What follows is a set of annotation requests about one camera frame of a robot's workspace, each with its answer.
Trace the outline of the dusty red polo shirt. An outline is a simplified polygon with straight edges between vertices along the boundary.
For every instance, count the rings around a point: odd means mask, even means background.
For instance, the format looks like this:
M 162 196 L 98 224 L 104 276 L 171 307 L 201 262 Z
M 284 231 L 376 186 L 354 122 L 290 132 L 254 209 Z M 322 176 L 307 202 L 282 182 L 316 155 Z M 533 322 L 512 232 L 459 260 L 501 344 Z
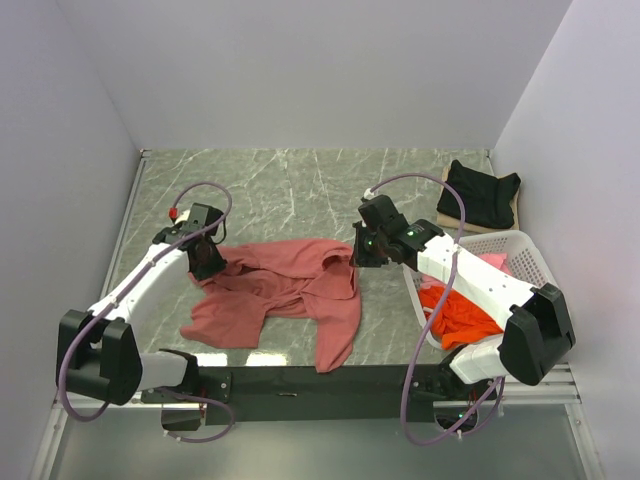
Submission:
M 183 338 L 219 349 L 255 349 L 267 318 L 310 318 L 316 322 L 316 371 L 344 364 L 362 313 L 350 245 L 303 238 L 219 251 L 227 265 L 194 281 L 204 297 L 192 308 L 191 323 L 180 328 Z

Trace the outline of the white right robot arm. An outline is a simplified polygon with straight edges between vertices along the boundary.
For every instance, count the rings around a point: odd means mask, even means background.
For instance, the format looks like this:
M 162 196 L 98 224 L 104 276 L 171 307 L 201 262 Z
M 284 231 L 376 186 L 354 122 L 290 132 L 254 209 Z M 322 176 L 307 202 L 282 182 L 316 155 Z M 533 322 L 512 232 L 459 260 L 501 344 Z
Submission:
M 358 212 L 355 266 L 379 268 L 393 261 L 450 281 L 455 292 L 503 331 L 453 354 L 438 377 L 447 397 L 460 399 L 474 383 L 504 375 L 535 386 L 575 345 L 566 300 L 557 286 L 536 287 L 501 272 L 431 222 L 409 223 L 386 195 L 362 201 Z

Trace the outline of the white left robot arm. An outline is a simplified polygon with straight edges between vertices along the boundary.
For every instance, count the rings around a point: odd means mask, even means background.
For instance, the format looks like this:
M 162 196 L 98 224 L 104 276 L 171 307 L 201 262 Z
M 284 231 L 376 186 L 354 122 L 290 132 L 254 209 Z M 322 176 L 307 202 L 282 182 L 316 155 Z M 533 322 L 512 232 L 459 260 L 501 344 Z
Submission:
M 56 383 L 62 398 L 74 393 L 112 405 L 135 393 L 164 388 L 176 401 L 200 388 L 194 355 L 177 350 L 144 354 L 137 336 L 155 305 L 186 275 L 206 280 L 222 272 L 215 235 L 227 212 L 195 203 L 186 219 L 162 229 L 138 265 L 108 295 L 59 323 Z

